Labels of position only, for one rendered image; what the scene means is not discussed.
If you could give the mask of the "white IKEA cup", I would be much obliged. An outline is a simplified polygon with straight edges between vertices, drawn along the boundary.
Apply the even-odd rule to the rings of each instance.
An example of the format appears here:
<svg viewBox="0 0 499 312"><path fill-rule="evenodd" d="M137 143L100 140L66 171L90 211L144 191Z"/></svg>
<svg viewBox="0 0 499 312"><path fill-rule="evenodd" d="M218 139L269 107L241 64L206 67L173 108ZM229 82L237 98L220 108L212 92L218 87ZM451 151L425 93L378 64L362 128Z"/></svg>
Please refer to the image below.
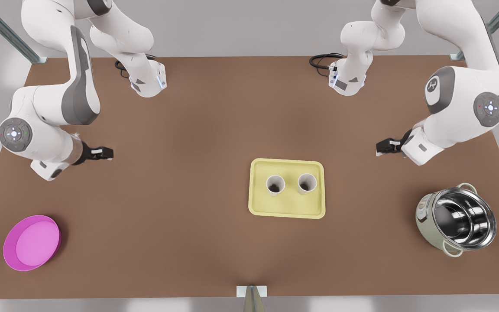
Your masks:
<svg viewBox="0 0 499 312"><path fill-rule="evenodd" d="M285 189L285 180L279 175L271 175L266 180L266 188L271 197L276 197Z"/></svg>
<svg viewBox="0 0 499 312"><path fill-rule="evenodd" d="M318 185L317 178L313 174L305 173L298 178L298 192L299 194L308 194L315 190Z"/></svg>

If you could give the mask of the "pale yellow tray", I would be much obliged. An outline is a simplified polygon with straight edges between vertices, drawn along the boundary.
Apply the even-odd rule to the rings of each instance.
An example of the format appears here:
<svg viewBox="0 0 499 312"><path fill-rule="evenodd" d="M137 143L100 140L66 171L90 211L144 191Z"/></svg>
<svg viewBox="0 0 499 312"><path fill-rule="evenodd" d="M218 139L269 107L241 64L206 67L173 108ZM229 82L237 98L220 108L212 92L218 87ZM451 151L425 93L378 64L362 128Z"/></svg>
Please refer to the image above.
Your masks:
<svg viewBox="0 0 499 312"><path fill-rule="evenodd" d="M309 173L318 185L308 194L299 194L298 178ZM266 180L279 175L285 180L285 189L271 197ZM257 158L251 162L248 189L248 210L253 215L320 219L326 213L324 167L320 162Z"/></svg>

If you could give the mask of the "pale green steel pot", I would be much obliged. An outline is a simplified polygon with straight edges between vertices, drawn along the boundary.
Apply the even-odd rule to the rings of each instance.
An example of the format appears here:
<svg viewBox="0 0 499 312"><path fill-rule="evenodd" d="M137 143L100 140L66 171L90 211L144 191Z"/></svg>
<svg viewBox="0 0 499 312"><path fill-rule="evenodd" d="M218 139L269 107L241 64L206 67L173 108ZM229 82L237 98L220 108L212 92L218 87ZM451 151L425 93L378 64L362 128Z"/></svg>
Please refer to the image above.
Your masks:
<svg viewBox="0 0 499 312"><path fill-rule="evenodd" d="M449 257L489 246L497 232L492 209L467 182L425 195L415 222L423 238Z"/></svg>

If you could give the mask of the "magenta round plate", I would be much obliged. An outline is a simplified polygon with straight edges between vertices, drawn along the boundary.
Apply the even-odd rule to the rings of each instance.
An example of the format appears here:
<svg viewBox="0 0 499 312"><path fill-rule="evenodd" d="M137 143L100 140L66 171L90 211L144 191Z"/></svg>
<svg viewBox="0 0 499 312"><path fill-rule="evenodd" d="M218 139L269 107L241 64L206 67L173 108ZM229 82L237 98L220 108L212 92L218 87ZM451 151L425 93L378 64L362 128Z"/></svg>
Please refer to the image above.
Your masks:
<svg viewBox="0 0 499 312"><path fill-rule="evenodd" d="M3 257L16 271L31 271L54 257L61 246L57 223L45 215L33 215L18 222L6 236Z"/></svg>

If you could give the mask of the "silver frame post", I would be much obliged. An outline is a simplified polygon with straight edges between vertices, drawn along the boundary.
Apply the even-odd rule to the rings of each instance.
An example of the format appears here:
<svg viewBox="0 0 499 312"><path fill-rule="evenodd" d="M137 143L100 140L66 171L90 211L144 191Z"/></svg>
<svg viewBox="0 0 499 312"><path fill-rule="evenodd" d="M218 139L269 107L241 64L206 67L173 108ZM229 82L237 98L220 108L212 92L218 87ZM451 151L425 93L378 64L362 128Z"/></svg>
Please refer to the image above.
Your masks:
<svg viewBox="0 0 499 312"><path fill-rule="evenodd" d="M0 18L0 35L19 51L30 63L44 64L47 57L40 57L4 20Z"/></svg>
<svg viewBox="0 0 499 312"><path fill-rule="evenodd" d="M493 40L493 33L499 29L499 12L485 22L473 4L457 1L451 10L447 26L442 26L440 34L434 34L449 41L460 49L450 54L452 61L467 61L469 66L487 69L499 62L499 55Z"/></svg>
<svg viewBox="0 0 499 312"><path fill-rule="evenodd" d="M237 286L237 297L244 297L243 312L266 312L262 297L267 297L267 286Z"/></svg>

